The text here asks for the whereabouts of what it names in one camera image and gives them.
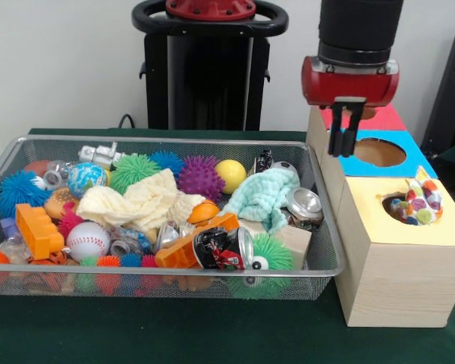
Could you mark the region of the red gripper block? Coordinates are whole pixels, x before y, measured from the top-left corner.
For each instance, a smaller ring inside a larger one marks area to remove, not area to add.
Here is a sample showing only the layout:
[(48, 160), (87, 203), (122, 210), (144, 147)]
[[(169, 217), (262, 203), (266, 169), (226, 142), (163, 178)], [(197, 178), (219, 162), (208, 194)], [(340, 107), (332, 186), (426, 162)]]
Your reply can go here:
[[(331, 106), (332, 122), (328, 154), (343, 157), (353, 154), (365, 101), (368, 107), (386, 106), (393, 99), (400, 78), (399, 64), (389, 60), (382, 67), (353, 68), (327, 64), (315, 56), (304, 59), (301, 71), (303, 95), (310, 105)], [(348, 128), (341, 131), (343, 103), (348, 100)]]

